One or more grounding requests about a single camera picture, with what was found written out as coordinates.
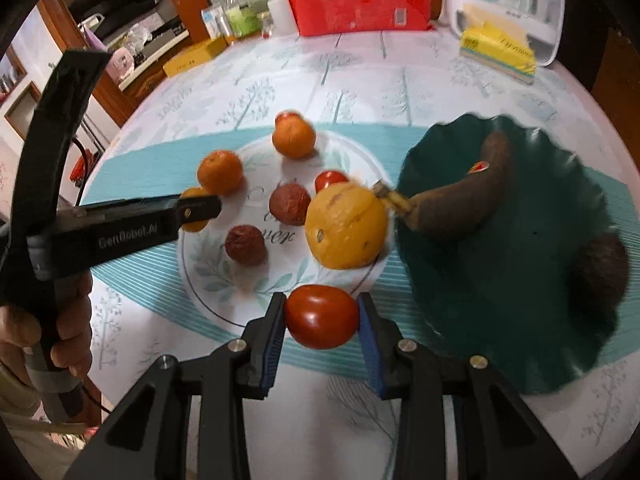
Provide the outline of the person's left hand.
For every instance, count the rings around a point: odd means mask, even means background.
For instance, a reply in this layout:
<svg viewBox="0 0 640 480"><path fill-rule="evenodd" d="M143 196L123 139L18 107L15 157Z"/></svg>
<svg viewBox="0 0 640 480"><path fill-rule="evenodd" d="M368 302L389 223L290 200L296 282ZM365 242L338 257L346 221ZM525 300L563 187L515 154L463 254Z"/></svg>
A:
<svg viewBox="0 0 640 480"><path fill-rule="evenodd" d="M67 368L77 378L87 376L92 364L90 325L92 307L90 271L64 278L55 285L55 303L44 308L50 316L44 321L47 336L55 334L51 344L51 362ZM43 331L32 314L13 304L1 306L1 363L24 385L31 387L25 356L41 339Z"/></svg>

